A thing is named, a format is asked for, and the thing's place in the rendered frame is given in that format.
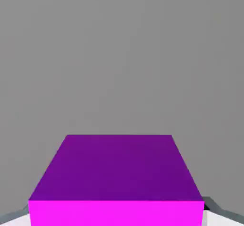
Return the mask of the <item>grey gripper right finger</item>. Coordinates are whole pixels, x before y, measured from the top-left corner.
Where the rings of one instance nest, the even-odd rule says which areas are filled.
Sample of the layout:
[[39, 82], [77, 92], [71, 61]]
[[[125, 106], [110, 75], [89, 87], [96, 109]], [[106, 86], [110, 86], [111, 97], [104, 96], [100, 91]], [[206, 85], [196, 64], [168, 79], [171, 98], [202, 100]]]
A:
[[222, 209], [211, 197], [203, 197], [202, 226], [244, 226], [244, 216]]

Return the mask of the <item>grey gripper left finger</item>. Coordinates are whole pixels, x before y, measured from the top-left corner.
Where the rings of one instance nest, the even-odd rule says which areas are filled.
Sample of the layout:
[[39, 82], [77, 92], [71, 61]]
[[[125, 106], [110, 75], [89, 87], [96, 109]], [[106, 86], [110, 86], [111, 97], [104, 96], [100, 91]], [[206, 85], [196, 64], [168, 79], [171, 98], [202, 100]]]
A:
[[31, 226], [28, 205], [17, 211], [0, 216], [0, 226]]

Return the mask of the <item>small magenta cube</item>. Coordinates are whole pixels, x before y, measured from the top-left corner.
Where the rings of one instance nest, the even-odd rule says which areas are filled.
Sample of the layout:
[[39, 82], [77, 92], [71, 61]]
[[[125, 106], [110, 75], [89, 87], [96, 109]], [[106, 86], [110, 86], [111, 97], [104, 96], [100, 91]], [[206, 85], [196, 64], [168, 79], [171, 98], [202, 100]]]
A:
[[31, 226], [202, 226], [170, 135], [67, 135], [28, 200]]

